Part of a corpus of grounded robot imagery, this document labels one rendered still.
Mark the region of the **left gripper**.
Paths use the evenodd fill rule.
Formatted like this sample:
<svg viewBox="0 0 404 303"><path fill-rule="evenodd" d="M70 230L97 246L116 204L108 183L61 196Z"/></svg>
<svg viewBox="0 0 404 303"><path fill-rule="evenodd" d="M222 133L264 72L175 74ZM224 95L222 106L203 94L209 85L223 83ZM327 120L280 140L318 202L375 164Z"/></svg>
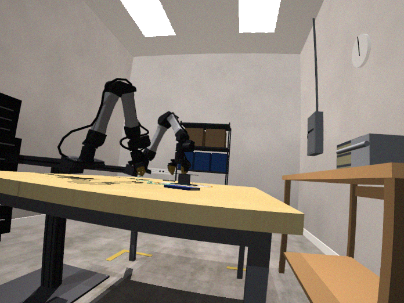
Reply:
<svg viewBox="0 0 404 303"><path fill-rule="evenodd" d="M171 159L171 163L168 163L168 171L170 173L175 172L176 164L181 164L181 173L187 174L189 170L189 165L187 164L187 160L184 160L184 153L175 152L175 159ZM175 161L175 162L174 162Z"/></svg>

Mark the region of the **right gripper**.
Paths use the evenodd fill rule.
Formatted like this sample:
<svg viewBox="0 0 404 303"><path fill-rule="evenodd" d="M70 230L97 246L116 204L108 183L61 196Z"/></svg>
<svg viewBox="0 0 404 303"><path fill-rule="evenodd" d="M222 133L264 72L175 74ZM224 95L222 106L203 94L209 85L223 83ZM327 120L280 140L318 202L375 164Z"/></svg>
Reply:
<svg viewBox="0 0 404 303"><path fill-rule="evenodd" d="M141 155L141 153L140 152L138 152L138 151L133 151L133 152L131 152L131 158L132 158L132 160L131 161L128 161L128 163L129 163L129 165L134 165L134 161L133 161L133 159L135 159L135 158L139 158L140 157L140 155ZM143 163L144 164L144 163ZM141 173L141 170L142 169L142 173ZM135 170L135 172L136 172L136 174L138 174L138 175L140 175L140 176L143 176L144 174L145 174L145 172L146 172L146 166L145 166L145 164L144 164L144 166L143 167L139 167L138 169L134 166L134 170Z"/></svg>

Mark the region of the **grey perforated disc with centre hole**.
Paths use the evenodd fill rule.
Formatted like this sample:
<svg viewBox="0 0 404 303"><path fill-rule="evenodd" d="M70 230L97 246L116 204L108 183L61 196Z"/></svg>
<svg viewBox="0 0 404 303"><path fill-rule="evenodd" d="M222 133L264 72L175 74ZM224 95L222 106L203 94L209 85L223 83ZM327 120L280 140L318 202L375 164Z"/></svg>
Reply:
<svg viewBox="0 0 404 303"><path fill-rule="evenodd" d="M173 183L177 185L185 185L185 184L190 184L190 175L191 174L179 174L178 176L178 183L184 183L184 184L178 184L178 183Z"/></svg>

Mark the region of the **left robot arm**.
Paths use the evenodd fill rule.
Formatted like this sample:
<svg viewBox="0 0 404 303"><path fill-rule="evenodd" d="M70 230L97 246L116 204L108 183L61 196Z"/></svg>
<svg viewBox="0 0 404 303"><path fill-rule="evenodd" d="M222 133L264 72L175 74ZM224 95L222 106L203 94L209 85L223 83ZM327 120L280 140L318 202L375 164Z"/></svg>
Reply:
<svg viewBox="0 0 404 303"><path fill-rule="evenodd" d="M176 152L193 152L195 150L195 142L189 140L189 135L179 125L172 112L168 111L159 116L157 130L151 140L151 145L144 149L143 154L147 157L146 163L144 163L146 170L151 171L147 169L149 161L154 159L158 145L163 135L170 127L172 127L175 132L176 141L180 142L176 144Z"/></svg>

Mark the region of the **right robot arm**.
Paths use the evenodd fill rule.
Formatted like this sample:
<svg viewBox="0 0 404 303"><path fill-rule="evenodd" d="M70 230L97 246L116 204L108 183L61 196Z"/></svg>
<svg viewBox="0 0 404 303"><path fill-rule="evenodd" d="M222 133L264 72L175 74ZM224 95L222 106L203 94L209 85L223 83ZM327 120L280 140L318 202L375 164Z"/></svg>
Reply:
<svg viewBox="0 0 404 303"><path fill-rule="evenodd" d="M110 89L110 90L109 90ZM83 147L79 158L66 157L65 160L75 164L104 164L104 161L94 158L95 149L102 146L106 139L107 125L119 97L122 101L126 136L132 136L128 142L128 147L132 149L142 149L149 147L151 141L149 135L140 136L140 125L138 123L135 111L134 92L136 87L122 81L115 81L109 85L104 93L104 101L101 106L98 117L88 130L86 139L83 141Z"/></svg>

